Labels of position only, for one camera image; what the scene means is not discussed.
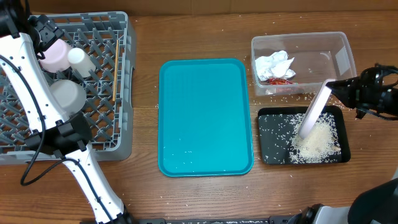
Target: pink cup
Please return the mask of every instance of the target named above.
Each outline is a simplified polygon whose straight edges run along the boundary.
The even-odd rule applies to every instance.
[[[68,53],[72,47],[65,41],[58,39],[44,52],[45,59],[39,60],[42,67],[49,72],[64,71],[70,67]]]

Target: black tray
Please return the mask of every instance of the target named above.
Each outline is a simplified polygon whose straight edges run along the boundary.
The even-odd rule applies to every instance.
[[[262,161],[266,164],[297,164],[290,160],[289,151],[287,148],[291,147],[291,143],[286,143],[285,140],[281,138],[276,139],[275,133],[280,133],[286,135],[286,139],[290,139],[293,136],[294,127],[293,125],[286,123],[285,116],[280,116],[281,114],[305,114],[307,111],[307,106],[298,107],[285,107],[285,108],[263,108],[258,112],[258,127],[259,127],[259,139],[261,147]],[[341,148],[341,154],[331,155],[325,158],[327,161],[321,163],[338,163],[338,162],[348,162],[351,159],[351,153],[349,151],[348,139],[346,127],[344,124],[343,113],[341,109],[337,106],[325,106],[322,113],[330,113],[335,118],[336,131],[338,143]],[[274,120],[264,121],[261,119],[262,115],[274,114]],[[263,131],[267,129],[273,129],[273,134],[271,131]]]

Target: teal tray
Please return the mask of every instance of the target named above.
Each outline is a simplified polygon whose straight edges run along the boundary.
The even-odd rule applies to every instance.
[[[159,74],[159,169],[241,175],[253,166],[246,72],[236,59],[174,60]]]

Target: gray dish rack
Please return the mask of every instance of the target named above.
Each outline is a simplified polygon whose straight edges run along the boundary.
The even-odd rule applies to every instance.
[[[96,65],[88,78],[69,68],[44,71],[49,85],[61,79],[84,87],[87,99],[82,112],[90,124],[96,158],[99,161],[126,159],[132,146],[131,78],[136,67],[136,33],[125,12],[94,12],[48,15],[65,33],[63,40],[85,50]],[[114,83],[116,40],[119,39],[117,83]],[[112,100],[117,88],[116,101]],[[34,151],[24,144],[30,134],[24,109],[7,76],[0,76],[0,165],[24,164]],[[40,153],[37,160],[54,160]]]

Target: plastic tray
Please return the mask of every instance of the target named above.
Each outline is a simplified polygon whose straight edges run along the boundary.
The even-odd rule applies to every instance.
[[[64,31],[64,41],[85,50],[96,65],[95,74],[82,78],[69,68],[44,72],[49,85],[59,79],[81,84],[86,92],[82,111],[91,125],[92,144],[99,161],[129,157],[132,146],[131,77],[136,61],[136,34],[125,12],[48,15]],[[116,40],[119,39],[118,82],[113,83]],[[34,151],[26,151],[24,138],[30,131],[25,112],[3,73],[0,76],[0,165],[23,164]],[[117,88],[112,101],[113,86]],[[39,154],[38,160],[55,159]]]
[[[158,162],[165,175],[249,172],[249,99],[239,60],[170,61],[160,69],[159,83]]]
[[[286,108],[263,108],[258,112],[258,125],[259,125],[259,139],[261,145],[262,160],[266,164],[295,164],[290,160],[288,148],[291,147],[291,143],[286,143],[280,135],[286,135],[286,139],[293,136],[294,127],[286,122],[286,115],[289,114],[305,114],[307,106],[299,107],[286,107]],[[351,153],[349,151],[347,132],[344,124],[343,113],[337,106],[325,106],[322,114],[328,113],[334,116],[338,143],[341,148],[340,154],[331,155],[325,158],[324,162],[321,163],[336,163],[336,162],[348,162],[351,159]],[[273,115],[272,119],[264,120],[263,116]]]
[[[290,68],[296,72],[292,85],[268,85],[257,76],[256,59],[284,50]],[[255,37],[251,42],[251,64],[257,96],[318,92],[328,78],[344,80],[356,77],[353,53],[343,32],[282,34]]]

